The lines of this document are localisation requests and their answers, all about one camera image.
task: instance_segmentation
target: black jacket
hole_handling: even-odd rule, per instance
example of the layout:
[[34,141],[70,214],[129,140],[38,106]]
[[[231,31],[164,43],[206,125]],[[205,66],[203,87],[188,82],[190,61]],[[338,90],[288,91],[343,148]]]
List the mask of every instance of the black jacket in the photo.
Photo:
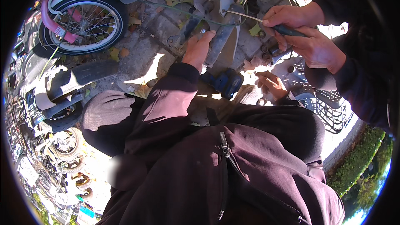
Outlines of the black jacket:
[[324,12],[324,25],[349,24],[335,44],[347,55],[334,78],[339,93],[354,113],[372,126],[389,131],[389,85],[393,58],[386,38],[368,0],[313,0]]

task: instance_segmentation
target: jacket sleeve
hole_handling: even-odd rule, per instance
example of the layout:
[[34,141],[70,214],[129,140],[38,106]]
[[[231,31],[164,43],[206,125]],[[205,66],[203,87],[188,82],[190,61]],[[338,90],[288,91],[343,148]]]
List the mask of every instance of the jacket sleeve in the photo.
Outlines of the jacket sleeve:
[[324,25],[352,23],[369,9],[366,0],[313,0],[324,12]]
[[357,60],[347,56],[343,67],[333,75],[339,93],[350,102],[353,112],[368,124],[389,131],[387,83],[367,74]]
[[292,105],[304,107],[300,101],[297,101],[292,92],[289,91],[286,96],[275,101],[277,105]]
[[149,167],[182,139],[190,124],[187,108],[197,92],[199,72],[186,63],[173,64],[147,97],[125,142],[125,153],[139,156]]

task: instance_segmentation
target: zipper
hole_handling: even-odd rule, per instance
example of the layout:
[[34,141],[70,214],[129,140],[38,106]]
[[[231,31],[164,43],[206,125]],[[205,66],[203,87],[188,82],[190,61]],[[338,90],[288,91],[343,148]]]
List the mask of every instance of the zipper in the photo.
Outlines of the zipper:
[[[225,137],[225,133],[224,132],[220,132],[220,137],[221,137],[221,150],[223,155],[221,156],[221,160],[223,162],[223,204],[222,204],[222,208],[221,211],[218,215],[218,221],[220,221],[222,219],[222,216],[225,212],[225,208],[226,208],[226,200],[227,200],[227,192],[228,192],[228,173],[227,173],[227,161],[229,161],[231,163],[231,165],[233,166],[234,170],[236,171],[236,173],[239,175],[239,177],[242,180],[245,180],[247,182],[247,179],[243,176],[243,174],[240,172],[240,170],[237,168],[236,163],[233,161],[233,158],[231,157],[231,150],[229,147],[229,144],[226,141],[226,137]],[[262,193],[263,195],[267,196],[268,198],[272,199],[273,201],[277,202],[278,204],[280,204],[283,208],[287,209],[289,212],[291,212],[293,215],[295,215],[296,217],[296,221],[297,222],[301,222],[303,220],[300,212],[293,208],[292,206],[288,205],[285,202],[282,202],[281,200],[269,195],[268,193],[265,193],[264,191],[259,190],[258,188],[253,187],[252,185],[249,184],[249,186],[255,190],[257,190],[258,192]]]

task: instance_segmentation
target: pink bicycle frame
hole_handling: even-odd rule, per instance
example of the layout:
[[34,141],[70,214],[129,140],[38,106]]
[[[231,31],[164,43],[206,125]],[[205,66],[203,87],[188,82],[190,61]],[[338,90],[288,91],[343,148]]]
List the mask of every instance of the pink bicycle frame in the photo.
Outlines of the pink bicycle frame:
[[[76,41],[77,38],[80,38],[79,35],[77,34],[72,34],[71,32],[67,31],[61,27],[61,25],[57,24],[52,18],[50,18],[48,12],[48,1],[49,0],[43,0],[42,1],[42,6],[40,8],[41,13],[42,13],[42,22],[44,26],[46,26],[51,32],[54,32],[54,34],[63,37],[65,34],[64,39],[67,40],[69,43],[73,43]],[[72,14],[73,8],[69,8],[67,10],[68,14]],[[82,20],[82,15],[79,11],[75,11],[72,15],[72,18],[74,21],[81,21]]]

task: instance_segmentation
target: green hedge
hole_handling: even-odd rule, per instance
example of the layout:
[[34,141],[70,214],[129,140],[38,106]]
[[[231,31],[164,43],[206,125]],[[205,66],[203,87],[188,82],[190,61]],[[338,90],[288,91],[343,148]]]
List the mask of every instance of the green hedge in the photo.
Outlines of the green hedge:
[[347,193],[371,163],[384,137],[383,130],[367,126],[361,135],[360,142],[344,158],[343,165],[326,179],[326,184],[338,192],[340,197]]

